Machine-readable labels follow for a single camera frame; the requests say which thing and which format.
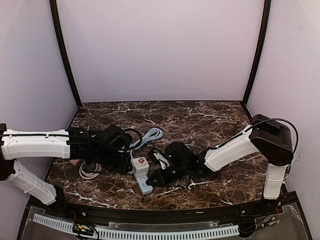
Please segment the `blue power strip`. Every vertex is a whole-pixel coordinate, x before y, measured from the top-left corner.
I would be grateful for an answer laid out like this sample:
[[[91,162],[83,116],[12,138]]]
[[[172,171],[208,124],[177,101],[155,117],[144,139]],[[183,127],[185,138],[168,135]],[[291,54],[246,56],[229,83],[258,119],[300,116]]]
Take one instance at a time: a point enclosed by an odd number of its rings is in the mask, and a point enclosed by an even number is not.
[[[143,195],[147,195],[150,194],[153,191],[153,187],[151,185],[147,184],[147,180],[148,180],[148,171],[137,171],[136,169],[134,169],[132,171],[132,174],[134,175],[138,186],[141,190],[141,193]]]

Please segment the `white cube socket adapter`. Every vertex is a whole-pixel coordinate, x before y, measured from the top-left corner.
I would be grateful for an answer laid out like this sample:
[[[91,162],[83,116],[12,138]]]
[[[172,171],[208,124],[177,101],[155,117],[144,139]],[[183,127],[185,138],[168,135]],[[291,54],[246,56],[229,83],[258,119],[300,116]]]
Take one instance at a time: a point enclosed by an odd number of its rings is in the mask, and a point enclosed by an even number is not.
[[[142,177],[148,174],[150,165],[145,157],[133,158],[131,162],[135,177]]]

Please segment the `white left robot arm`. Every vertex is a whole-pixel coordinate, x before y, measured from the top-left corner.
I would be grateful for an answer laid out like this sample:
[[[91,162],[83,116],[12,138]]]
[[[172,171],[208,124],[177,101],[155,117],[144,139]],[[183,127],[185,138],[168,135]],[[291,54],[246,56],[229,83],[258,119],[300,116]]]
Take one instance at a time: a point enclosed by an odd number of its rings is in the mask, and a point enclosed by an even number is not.
[[[0,125],[0,179],[50,206],[65,201],[64,191],[27,170],[20,158],[60,158],[98,163],[116,173],[132,170],[127,130],[112,124],[104,130],[69,127],[56,131],[17,131]]]

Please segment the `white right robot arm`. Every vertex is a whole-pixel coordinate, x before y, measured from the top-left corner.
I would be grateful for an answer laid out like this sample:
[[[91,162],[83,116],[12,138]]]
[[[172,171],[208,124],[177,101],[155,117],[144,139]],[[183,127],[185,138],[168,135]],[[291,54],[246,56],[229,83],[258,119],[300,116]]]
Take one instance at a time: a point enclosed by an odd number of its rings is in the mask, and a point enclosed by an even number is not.
[[[184,176],[203,178],[243,157],[261,153],[268,160],[263,198],[276,200],[298,147],[292,143],[291,130],[296,127],[286,119],[257,114],[241,132],[199,154],[182,142],[173,142],[161,153],[171,164],[154,170],[146,184],[163,187]]]

